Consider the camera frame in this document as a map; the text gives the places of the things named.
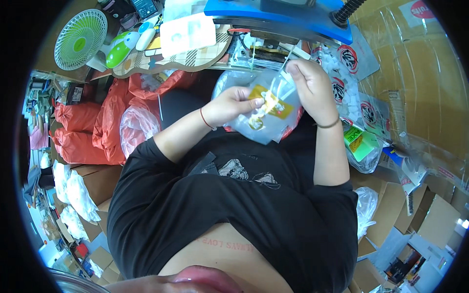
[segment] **black t-shirt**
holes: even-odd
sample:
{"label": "black t-shirt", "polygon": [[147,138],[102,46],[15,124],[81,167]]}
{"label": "black t-shirt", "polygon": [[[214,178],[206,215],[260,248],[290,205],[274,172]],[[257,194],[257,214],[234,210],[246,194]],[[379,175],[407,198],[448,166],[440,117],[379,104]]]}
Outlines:
{"label": "black t-shirt", "polygon": [[[219,175],[189,175],[209,151]],[[153,139],[128,158],[107,224],[125,278],[158,274],[214,224],[229,222],[294,292],[342,293],[349,285],[357,258],[349,182],[306,189],[288,154],[239,134],[200,143],[186,158],[195,159],[172,163]]]}

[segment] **heat press machine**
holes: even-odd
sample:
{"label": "heat press machine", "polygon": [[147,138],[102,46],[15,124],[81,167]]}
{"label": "heat press machine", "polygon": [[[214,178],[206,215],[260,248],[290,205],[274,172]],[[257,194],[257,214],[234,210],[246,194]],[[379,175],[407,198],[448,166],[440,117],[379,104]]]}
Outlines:
{"label": "heat press machine", "polygon": [[215,24],[250,29],[251,36],[296,45],[299,40],[332,47],[352,43],[348,18],[365,0],[208,0]]}

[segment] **mouth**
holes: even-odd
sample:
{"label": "mouth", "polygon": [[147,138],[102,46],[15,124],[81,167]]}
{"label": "mouth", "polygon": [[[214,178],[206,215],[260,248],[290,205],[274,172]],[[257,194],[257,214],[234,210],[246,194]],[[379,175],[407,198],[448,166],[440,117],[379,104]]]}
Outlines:
{"label": "mouth", "polygon": [[223,293],[243,293],[241,287],[224,271],[192,265],[175,275],[173,283],[194,282],[204,284]]}

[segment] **white fan grille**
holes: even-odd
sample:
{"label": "white fan grille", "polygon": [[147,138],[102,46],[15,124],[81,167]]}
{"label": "white fan grille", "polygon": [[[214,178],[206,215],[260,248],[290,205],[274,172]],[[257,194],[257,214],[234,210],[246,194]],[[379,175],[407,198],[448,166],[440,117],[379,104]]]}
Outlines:
{"label": "white fan grille", "polygon": [[63,70],[85,65],[103,45],[107,19],[98,9],[88,9],[75,15],[62,29],[55,43],[55,63]]}

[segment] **red plastic bag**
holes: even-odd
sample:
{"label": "red plastic bag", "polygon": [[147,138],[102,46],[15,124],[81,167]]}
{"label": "red plastic bag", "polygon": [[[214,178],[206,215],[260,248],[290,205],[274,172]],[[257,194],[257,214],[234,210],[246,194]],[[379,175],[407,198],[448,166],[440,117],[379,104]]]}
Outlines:
{"label": "red plastic bag", "polygon": [[156,91],[147,91],[142,89],[141,74],[135,73],[129,77],[129,91],[143,100],[158,100],[158,95],[163,96],[169,90],[188,89],[197,80],[198,74],[198,72],[176,70]]}
{"label": "red plastic bag", "polygon": [[110,163],[104,151],[93,146],[92,136],[88,133],[55,130],[49,131],[57,153],[69,164],[115,165]]}
{"label": "red plastic bag", "polygon": [[159,119],[145,108],[131,105],[122,115],[121,147],[125,158],[145,140],[160,132]]}
{"label": "red plastic bag", "polygon": [[54,115],[67,131],[93,133],[94,122],[100,110],[101,105],[89,102],[68,106],[57,103]]}
{"label": "red plastic bag", "polygon": [[49,136],[47,135],[47,123],[44,123],[44,133],[41,133],[39,125],[36,125],[30,136],[30,148],[32,150],[39,150],[49,146]]}
{"label": "red plastic bag", "polygon": [[129,80],[114,78],[94,124],[93,146],[104,150],[110,165],[122,165],[125,156],[121,148],[119,126],[121,117],[134,97],[129,93]]}

